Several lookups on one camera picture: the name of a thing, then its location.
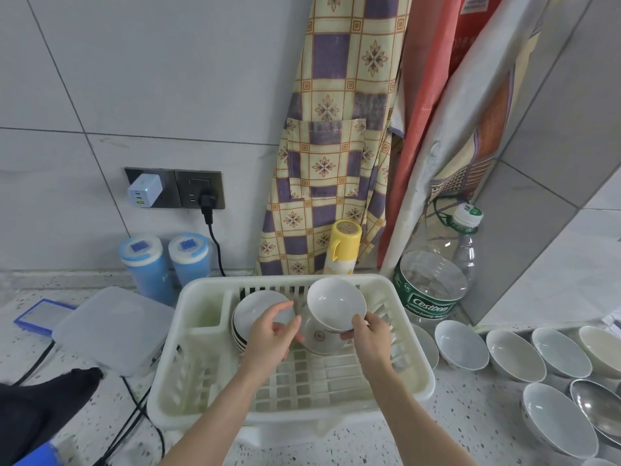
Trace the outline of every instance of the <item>metal bowl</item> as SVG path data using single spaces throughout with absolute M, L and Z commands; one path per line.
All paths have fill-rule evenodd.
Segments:
M 601 440 L 621 448 L 621 397 L 589 380 L 572 381 L 567 391 L 587 416 Z

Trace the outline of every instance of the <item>dish drainer basket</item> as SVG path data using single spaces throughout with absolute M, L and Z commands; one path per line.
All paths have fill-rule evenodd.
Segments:
M 278 291 L 299 313 L 309 286 L 323 275 L 202 278 L 181 292 L 148 398 L 151 420 L 185 431 L 237 371 L 242 354 L 230 335 L 230 317 L 248 294 Z M 391 326 L 392 365 L 408 391 L 428 399 L 435 377 L 392 283 L 378 274 L 338 276 L 360 289 L 367 309 Z M 252 400 L 246 425 L 326 421 L 377 410 L 369 383 L 349 342 L 337 353 L 315 355 L 294 345 Z

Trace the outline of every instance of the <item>black fabric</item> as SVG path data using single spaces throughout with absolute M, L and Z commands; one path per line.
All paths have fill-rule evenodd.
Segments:
M 0 466 L 49 441 L 88 402 L 104 373 L 71 370 L 35 386 L 0 384 Z

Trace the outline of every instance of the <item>person's left hand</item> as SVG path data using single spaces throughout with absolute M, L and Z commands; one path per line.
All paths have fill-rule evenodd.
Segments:
M 292 305 L 293 301 L 272 305 L 255 321 L 252 329 L 250 329 L 248 345 L 238 373 L 247 376 L 257 389 L 276 369 L 278 364 L 287 357 L 293 339 L 300 342 L 304 340 L 304 337 L 298 333 L 302 322 L 300 316 L 294 317 L 286 326 L 274 322 L 274 318 L 280 311 Z

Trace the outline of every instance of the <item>white charger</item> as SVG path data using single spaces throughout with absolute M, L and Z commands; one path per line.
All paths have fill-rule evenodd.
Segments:
M 142 173 L 127 189 L 129 201 L 138 207 L 151 207 L 163 187 L 158 174 Z

